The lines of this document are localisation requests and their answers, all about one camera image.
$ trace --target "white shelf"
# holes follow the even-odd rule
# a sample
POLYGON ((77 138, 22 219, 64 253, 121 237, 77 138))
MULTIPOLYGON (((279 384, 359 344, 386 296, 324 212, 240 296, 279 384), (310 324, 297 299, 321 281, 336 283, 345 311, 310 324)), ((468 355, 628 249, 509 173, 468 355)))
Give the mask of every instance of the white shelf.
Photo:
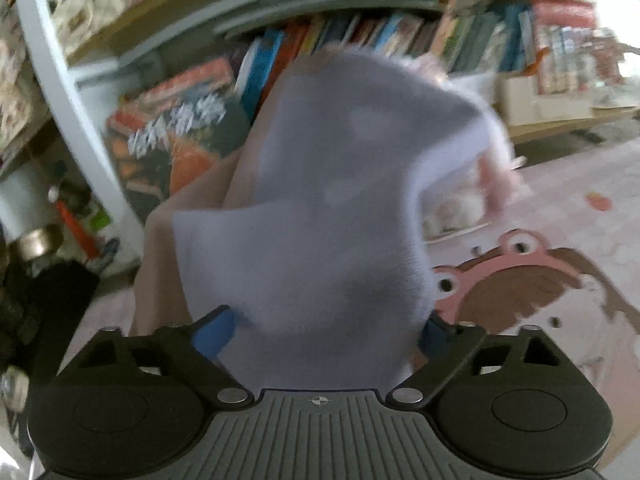
POLYGON ((82 174, 117 225, 120 235, 142 255, 142 224, 124 199, 100 130, 66 66, 47 0, 16 0, 36 76, 65 143, 82 174))
POLYGON ((214 34, 242 34, 257 27, 278 22, 297 14, 308 14, 319 10, 373 7, 413 7, 414 9, 437 10, 435 0, 286 0, 268 2, 243 9, 228 18, 221 18, 212 27, 214 34))

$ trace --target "bookshelf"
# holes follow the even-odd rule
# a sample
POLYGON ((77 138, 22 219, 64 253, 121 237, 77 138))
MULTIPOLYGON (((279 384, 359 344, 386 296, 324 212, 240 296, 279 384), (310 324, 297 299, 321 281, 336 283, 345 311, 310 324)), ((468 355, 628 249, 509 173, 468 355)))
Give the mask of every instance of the bookshelf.
POLYGON ((612 123, 621 119, 631 119, 636 115, 637 111, 638 108, 594 109, 593 117, 590 119, 510 126, 509 136, 514 144, 522 144, 530 140, 545 139, 546 137, 567 134, 575 130, 588 130, 594 126, 612 123))
MULTIPOLYGON (((398 6, 400 1, 388 0, 388 6, 398 6)), ((17 0, 31 59, 63 139, 122 238, 139 255, 143 253, 143 225, 124 199, 102 142, 104 120, 119 98, 175 75, 183 70, 178 67, 188 67, 194 55, 204 48, 219 47, 228 34, 241 34, 296 13, 378 7, 382 3, 381 0, 145 0, 65 59, 47 0, 17 0)), ((424 12, 440 10, 433 4, 433 0, 402 0, 400 7, 424 12)), ((632 114, 605 111, 606 118, 601 118, 598 112, 593 120, 596 122, 537 124, 514 128, 511 135, 514 142, 525 142, 632 114)))

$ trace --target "metal screw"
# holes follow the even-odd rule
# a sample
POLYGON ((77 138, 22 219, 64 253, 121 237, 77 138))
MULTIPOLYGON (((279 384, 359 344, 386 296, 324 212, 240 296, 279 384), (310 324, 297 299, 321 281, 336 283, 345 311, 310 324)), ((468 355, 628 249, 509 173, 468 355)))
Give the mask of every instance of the metal screw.
POLYGON ((392 397, 400 404, 415 404, 424 399, 422 392, 415 388, 398 388, 392 393, 392 397))
POLYGON ((218 400, 225 404, 240 404, 249 398, 249 394, 240 388, 225 388, 218 393, 218 400))

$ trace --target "pink floor mat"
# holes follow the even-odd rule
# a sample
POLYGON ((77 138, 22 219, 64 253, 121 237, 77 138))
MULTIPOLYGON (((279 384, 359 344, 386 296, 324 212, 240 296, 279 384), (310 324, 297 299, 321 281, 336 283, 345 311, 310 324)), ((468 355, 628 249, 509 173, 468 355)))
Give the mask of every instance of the pink floor mat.
POLYGON ((609 403, 610 480, 640 478, 640 140, 521 170, 504 218, 428 246, 450 322, 537 324, 609 403))

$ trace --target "toy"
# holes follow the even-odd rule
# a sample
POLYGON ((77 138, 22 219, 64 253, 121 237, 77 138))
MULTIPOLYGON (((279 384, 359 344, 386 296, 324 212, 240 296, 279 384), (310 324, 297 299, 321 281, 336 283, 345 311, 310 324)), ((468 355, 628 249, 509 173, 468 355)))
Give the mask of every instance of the toy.
POLYGON ((477 95, 450 83, 433 56, 420 56, 408 68, 472 102, 490 124, 489 149, 456 183, 453 192, 440 206, 424 211, 424 237, 435 240, 451 232, 481 226, 483 220, 500 214, 520 187, 520 177, 514 170, 524 164, 524 159, 516 158, 504 124, 494 110, 477 95))

